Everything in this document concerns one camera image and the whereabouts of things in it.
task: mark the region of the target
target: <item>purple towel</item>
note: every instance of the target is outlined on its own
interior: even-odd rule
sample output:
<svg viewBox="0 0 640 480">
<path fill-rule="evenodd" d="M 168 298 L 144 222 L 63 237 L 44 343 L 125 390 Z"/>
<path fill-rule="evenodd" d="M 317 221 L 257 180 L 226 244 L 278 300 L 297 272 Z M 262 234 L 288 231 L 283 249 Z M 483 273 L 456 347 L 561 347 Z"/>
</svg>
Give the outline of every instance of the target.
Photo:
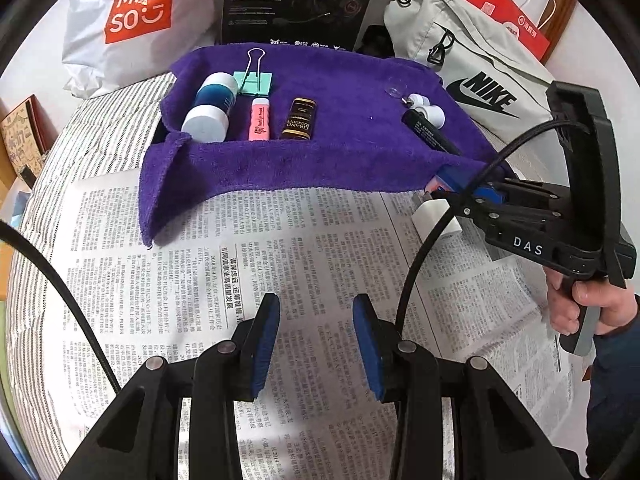
<svg viewBox="0 0 640 480">
<path fill-rule="evenodd" d="M 266 51 L 262 71 L 273 73 L 271 138 L 278 139 L 295 97 L 317 102 L 312 140 L 247 141 L 252 97 L 238 96 L 226 141 L 198 144 L 180 127 L 194 96 L 213 72 L 243 71 L 247 51 Z M 201 48 L 172 66 L 177 80 L 162 100 L 164 142 L 146 151 L 140 174 L 143 242 L 204 200 L 240 189 L 335 187 L 359 191 L 421 189 L 443 164 L 479 170 L 495 150 L 440 78 L 416 62 L 290 45 L 228 44 Z M 465 156 L 436 152 L 401 123 L 404 107 L 385 92 L 393 76 L 408 92 L 443 108 L 442 131 Z"/>
</svg>

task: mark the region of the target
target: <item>dark blue sleeve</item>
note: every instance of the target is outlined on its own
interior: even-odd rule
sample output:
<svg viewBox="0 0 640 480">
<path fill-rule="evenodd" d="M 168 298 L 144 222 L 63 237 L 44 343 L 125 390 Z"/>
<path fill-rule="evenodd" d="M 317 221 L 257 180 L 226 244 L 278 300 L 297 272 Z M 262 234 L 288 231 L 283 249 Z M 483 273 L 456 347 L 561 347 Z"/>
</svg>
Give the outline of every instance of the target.
<svg viewBox="0 0 640 480">
<path fill-rule="evenodd" d="M 640 317 L 593 339 L 596 359 L 587 408 L 587 473 L 599 478 L 640 418 Z"/>
</svg>

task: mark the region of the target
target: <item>metal rivet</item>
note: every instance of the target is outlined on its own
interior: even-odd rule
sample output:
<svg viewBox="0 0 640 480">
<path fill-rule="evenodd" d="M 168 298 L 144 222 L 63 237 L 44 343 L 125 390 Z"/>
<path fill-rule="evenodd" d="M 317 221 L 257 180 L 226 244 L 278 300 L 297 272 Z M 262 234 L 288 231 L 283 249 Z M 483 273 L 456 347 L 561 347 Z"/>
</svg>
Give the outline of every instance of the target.
<svg viewBox="0 0 640 480">
<path fill-rule="evenodd" d="M 489 363 L 486 361 L 484 357 L 479 357 L 477 355 L 473 356 L 470 359 L 469 364 L 475 370 L 486 370 L 486 368 L 489 365 Z"/>
<path fill-rule="evenodd" d="M 227 339 L 226 341 L 221 341 L 218 343 L 218 352 L 221 354 L 231 354 L 236 349 L 236 343 L 231 341 L 231 339 Z"/>
<path fill-rule="evenodd" d="M 163 364 L 164 364 L 164 359 L 162 359 L 160 356 L 157 356 L 157 355 L 150 357 L 145 362 L 145 366 L 146 368 L 148 368 L 148 370 L 158 370 L 158 368 L 162 368 Z"/>
<path fill-rule="evenodd" d="M 413 341 L 407 341 L 406 339 L 398 343 L 398 350 L 403 354 L 412 354 L 416 348 L 418 347 Z"/>
</svg>

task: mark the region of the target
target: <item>newspaper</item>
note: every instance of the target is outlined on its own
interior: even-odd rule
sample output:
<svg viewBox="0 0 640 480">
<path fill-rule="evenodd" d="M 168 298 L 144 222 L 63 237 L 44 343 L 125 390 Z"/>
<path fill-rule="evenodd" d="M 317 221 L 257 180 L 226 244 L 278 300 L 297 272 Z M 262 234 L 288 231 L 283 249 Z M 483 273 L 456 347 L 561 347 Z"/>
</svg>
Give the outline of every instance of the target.
<svg viewBox="0 0 640 480">
<path fill-rule="evenodd" d="M 52 257 L 120 383 L 150 356 L 198 356 L 275 292 L 282 311 L 266 387 L 253 404 L 236 403 L 244 478 L 388 478 L 396 415 L 367 387 L 351 301 L 366 292 L 380 317 L 395 317 L 420 245 L 414 193 L 230 192 L 175 219 L 147 249 L 138 177 L 133 170 L 72 184 Z M 551 436 L 568 412 L 573 377 L 543 319 L 542 270 L 514 255 L 496 259 L 482 233 L 462 224 L 425 262 L 403 336 L 439 357 L 486 356 Z M 43 345 L 48 402 L 70 456 L 113 393 L 52 287 Z M 454 463 L 449 406 L 444 399 L 446 478 Z M 181 479 L 188 410 L 187 399 Z"/>
</svg>

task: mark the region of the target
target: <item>human hand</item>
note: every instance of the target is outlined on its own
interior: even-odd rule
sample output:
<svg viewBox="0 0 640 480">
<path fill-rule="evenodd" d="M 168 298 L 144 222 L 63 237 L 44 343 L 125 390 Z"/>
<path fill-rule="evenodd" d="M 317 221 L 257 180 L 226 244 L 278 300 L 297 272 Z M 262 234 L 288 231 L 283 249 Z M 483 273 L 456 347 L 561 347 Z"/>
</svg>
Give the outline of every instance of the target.
<svg viewBox="0 0 640 480">
<path fill-rule="evenodd" d="M 572 288 L 573 297 L 568 298 L 561 290 L 564 276 L 556 270 L 546 267 L 543 269 L 548 288 L 546 298 L 549 304 L 549 320 L 553 329 L 561 334 L 570 335 L 578 332 L 578 305 L 602 307 L 595 330 L 597 335 L 605 335 L 625 326 L 638 314 L 638 303 L 631 282 L 626 282 L 626 288 L 611 285 L 607 279 L 575 282 Z"/>
</svg>

